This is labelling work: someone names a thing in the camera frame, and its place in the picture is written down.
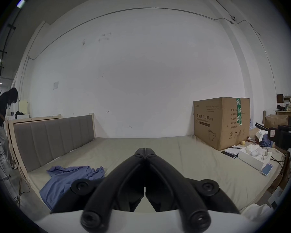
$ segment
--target blue shirt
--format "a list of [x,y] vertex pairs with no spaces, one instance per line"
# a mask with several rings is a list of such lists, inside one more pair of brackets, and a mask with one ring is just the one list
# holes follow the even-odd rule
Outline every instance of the blue shirt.
[[53,166],[47,172],[51,179],[40,190],[40,196],[51,210],[75,180],[95,180],[105,176],[105,170],[102,166],[96,170],[89,166],[71,166],[68,168]]

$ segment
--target person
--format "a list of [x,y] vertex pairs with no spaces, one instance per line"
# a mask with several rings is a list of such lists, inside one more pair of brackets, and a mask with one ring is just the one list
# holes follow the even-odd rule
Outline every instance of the person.
[[17,97],[18,92],[15,87],[10,89],[9,91],[4,92],[0,96],[0,142],[4,150],[4,153],[8,159],[8,162],[12,167],[14,164],[12,163],[12,156],[9,151],[8,138],[3,127],[3,122],[5,122],[6,109],[10,108],[13,103],[17,102]]

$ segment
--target white phone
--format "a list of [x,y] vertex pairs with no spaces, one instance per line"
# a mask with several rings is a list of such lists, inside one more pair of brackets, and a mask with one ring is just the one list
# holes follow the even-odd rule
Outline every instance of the white phone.
[[262,173],[264,176],[267,176],[269,172],[272,170],[272,168],[273,168],[273,165],[270,163],[267,163],[265,167],[260,171],[260,173]]

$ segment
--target upholstered headboard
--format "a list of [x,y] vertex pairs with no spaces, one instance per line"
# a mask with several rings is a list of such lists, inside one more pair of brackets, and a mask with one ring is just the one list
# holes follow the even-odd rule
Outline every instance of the upholstered headboard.
[[24,174],[92,141],[93,121],[93,115],[87,115],[14,123],[14,150]]

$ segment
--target mattress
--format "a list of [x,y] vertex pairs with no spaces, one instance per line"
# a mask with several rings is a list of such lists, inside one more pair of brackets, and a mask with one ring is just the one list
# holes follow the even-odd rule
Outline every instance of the mattress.
[[[178,136],[168,138],[96,138],[86,145],[28,173],[28,181],[39,195],[41,188],[50,179],[47,170],[52,166],[104,167],[106,175],[121,162],[132,156],[139,148],[151,148],[170,163],[184,177],[195,180],[211,179],[231,198],[241,210],[256,203],[266,189],[278,176],[281,167],[275,161],[268,176],[238,158],[222,154],[202,142],[196,136]],[[283,154],[268,148],[273,157],[283,160]],[[154,209],[144,197],[137,207],[138,212],[152,212]]]

